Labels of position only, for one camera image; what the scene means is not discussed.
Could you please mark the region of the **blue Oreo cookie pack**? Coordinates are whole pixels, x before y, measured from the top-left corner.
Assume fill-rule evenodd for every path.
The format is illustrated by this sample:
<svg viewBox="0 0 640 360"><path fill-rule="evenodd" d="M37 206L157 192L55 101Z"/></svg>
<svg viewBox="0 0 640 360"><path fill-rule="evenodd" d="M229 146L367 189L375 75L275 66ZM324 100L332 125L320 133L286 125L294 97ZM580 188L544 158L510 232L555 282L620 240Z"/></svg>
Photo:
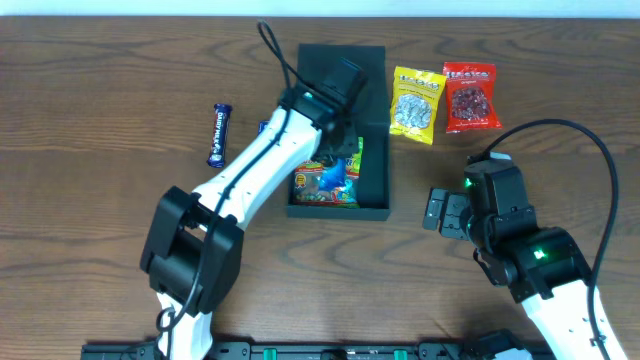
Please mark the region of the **blue Oreo cookie pack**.
<svg viewBox="0 0 640 360"><path fill-rule="evenodd" d="M344 190L347 187L347 165L344 158L338 158L333 166L325 167L318 181L320 192L331 192L334 189Z"/></svg>

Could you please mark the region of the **Haribo gummy candy bag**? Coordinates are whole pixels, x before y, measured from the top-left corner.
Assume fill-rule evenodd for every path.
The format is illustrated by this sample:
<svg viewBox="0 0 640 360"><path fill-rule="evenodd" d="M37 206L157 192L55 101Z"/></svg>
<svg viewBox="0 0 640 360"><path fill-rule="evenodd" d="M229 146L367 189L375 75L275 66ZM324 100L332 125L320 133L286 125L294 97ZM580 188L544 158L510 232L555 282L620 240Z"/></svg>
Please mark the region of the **Haribo gummy candy bag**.
<svg viewBox="0 0 640 360"><path fill-rule="evenodd" d="M358 208L357 187L360 178L360 167L364 147L364 139L358 138L359 151L351 157L344 158L347 165L347 187L334 189L331 192L320 192L318 181L325 166L314 161L305 161L293 173L293 202L298 205L332 206Z"/></svg>

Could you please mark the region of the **red snack bag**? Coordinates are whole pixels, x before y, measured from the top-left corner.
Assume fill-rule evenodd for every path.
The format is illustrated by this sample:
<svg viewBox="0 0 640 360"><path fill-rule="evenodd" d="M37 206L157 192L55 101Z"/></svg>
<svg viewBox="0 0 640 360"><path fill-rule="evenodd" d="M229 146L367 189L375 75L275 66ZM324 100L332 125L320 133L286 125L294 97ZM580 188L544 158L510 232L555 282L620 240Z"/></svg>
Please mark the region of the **red snack bag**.
<svg viewBox="0 0 640 360"><path fill-rule="evenodd" d="M447 133L501 129L493 96L497 69L494 64L445 62Z"/></svg>

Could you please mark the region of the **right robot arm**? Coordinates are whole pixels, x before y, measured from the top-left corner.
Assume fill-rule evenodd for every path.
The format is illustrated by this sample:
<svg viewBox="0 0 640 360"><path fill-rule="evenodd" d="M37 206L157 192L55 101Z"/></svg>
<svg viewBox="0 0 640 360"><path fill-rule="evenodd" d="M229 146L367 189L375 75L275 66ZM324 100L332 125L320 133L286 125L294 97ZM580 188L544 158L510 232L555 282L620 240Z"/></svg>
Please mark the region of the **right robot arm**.
<svg viewBox="0 0 640 360"><path fill-rule="evenodd" d="M558 359L623 359L593 274L575 240L541 228L524 189L465 193L433 188L423 226L473 244L473 259L495 287L509 290Z"/></svg>

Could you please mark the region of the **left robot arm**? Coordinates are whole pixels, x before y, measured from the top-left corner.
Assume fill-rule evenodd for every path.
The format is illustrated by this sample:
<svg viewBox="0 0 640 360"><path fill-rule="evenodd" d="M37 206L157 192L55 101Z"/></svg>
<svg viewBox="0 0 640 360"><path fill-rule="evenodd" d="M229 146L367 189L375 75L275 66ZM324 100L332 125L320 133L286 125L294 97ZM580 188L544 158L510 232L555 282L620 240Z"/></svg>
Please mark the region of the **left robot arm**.
<svg viewBox="0 0 640 360"><path fill-rule="evenodd" d="M190 193L173 186L161 197L140 259L162 306L155 358L207 355L213 313L239 275L251 219L298 165L350 144L360 91L328 84L284 91L267 126L223 171Z"/></svg>

